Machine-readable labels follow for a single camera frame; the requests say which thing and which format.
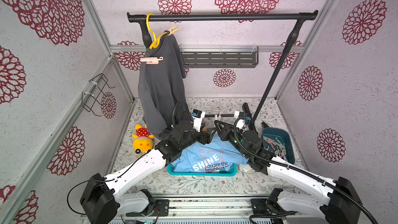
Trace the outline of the light blue garment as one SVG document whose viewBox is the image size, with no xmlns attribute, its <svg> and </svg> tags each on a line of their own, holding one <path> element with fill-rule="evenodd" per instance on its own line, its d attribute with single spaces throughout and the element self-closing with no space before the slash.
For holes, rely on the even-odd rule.
<svg viewBox="0 0 398 224">
<path fill-rule="evenodd" d="M 245 166 L 248 159 L 229 142 L 222 141 L 219 135 L 215 134 L 210 144 L 203 145 L 197 142 L 183 150 L 180 158 L 171 165 L 176 172 L 197 172 L 216 162 Z"/>
</svg>

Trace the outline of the dark grey t-shirt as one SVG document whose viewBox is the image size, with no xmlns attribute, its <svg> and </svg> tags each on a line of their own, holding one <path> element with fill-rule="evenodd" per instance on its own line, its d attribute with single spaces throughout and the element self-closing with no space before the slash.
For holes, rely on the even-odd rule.
<svg viewBox="0 0 398 224">
<path fill-rule="evenodd" d="M 141 63 L 138 96 L 144 111 L 147 130 L 159 138 L 170 132 L 172 112 L 178 101 L 185 100 L 186 78 L 182 55 L 173 35 L 164 35 L 157 48 L 148 48 L 145 58 L 160 58 L 158 64 Z"/>
</svg>

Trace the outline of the pink clothespin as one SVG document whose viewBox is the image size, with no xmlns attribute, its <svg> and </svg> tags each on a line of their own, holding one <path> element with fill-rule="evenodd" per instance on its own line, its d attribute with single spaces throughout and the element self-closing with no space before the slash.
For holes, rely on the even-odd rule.
<svg viewBox="0 0 398 224">
<path fill-rule="evenodd" d="M 163 61 L 163 57 L 147 57 L 147 58 L 140 58 L 140 62 L 146 63 L 148 65 L 157 65 L 160 61 Z"/>
</svg>

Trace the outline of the yellow plastic hanger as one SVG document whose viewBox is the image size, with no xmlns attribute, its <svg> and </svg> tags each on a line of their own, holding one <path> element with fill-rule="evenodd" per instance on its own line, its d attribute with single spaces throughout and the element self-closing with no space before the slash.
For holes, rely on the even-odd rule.
<svg viewBox="0 0 398 224">
<path fill-rule="evenodd" d="M 161 37 L 169 34 L 169 31 L 164 31 L 162 34 L 156 36 L 155 32 L 150 28 L 150 25 L 149 25 L 150 16 L 152 16 L 151 13 L 149 13 L 146 17 L 146 27 L 147 27 L 149 33 L 153 36 L 153 41 L 151 42 L 151 44 L 149 46 L 150 49 L 153 49 L 153 48 L 157 48 L 159 46 Z"/>
</svg>

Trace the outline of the beige clothespin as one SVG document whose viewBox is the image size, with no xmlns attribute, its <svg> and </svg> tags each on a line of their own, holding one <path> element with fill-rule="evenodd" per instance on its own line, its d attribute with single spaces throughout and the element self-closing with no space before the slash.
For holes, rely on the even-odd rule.
<svg viewBox="0 0 398 224">
<path fill-rule="evenodd" d="M 168 30 L 168 32 L 169 32 L 168 36 L 173 35 L 173 34 L 176 33 L 177 31 L 179 31 L 180 29 L 182 29 L 182 27 L 178 28 L 176 25 L 172 26 L 172 27 Z"/>
</svg>

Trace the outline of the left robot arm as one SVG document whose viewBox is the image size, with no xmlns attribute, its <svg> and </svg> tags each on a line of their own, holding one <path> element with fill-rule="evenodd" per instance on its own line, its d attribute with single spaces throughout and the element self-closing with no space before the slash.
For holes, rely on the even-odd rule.
<svg viewBox="0 0 398 224">
<path fill-rule="evenodd" d="M 154 149 L 133 164 L 106 176 L 93 175 L 80 199 L 89 222 L 107 224 L 116 216 L 127 213 L 152 214 L 155 199 L 148 190 L 140 190 L 131 196 L 125 196 L 125 193 L 143 178 L 176 161 L 184 149 L 196 142 L 209 144 L 214 134 L 213 129 L 197 131 L 192 122 L 183 120 Z"/>
</svg>

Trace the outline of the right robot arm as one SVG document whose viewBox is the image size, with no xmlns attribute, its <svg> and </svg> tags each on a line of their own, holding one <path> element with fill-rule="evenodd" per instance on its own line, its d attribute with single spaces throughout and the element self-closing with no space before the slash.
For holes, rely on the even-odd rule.
<svg viewBox="0 0 398 224">
<path fill-rule="evenodd" d="M 275 188 L 259 206 L 254 206 L 254 218 L 283 218 L 298 213 L 324 219 L 329 224 L 357 224 L 362 203 L 352 183 L 321 177 L 294 166 L 262 146 L 254 130 L 242 132 L 237 123 L 215 121 L 222 141 L 232 144 L 256 172 L 284 180 L 305 191 L 293 194 Z"/>
</svg>

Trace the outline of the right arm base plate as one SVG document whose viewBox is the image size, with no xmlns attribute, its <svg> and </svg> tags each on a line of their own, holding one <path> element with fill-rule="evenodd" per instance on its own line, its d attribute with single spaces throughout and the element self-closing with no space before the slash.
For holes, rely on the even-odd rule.
<svg viewBox="0 0 398 224">
<path fill-rule="evenodd" d="M 251 199 L 250 203 L 254 215 L 279 218 L 296 214 L 295 211 L 283 210 L 277 203 L 267 198 Z"/>
</svg>

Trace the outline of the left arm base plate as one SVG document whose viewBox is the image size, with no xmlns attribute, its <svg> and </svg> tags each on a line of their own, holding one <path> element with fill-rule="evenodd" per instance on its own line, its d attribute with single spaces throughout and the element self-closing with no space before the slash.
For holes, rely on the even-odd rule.
<svg viewBox="0 0 398 224">
<path fill-rule="evenodd" d="M 148 207 L 140 213 L 127 213 L 126 217 L 166 217 L 169 215 L 170 200 L 156 199 L 154 204 L 149 204 Z"/>
</svg>

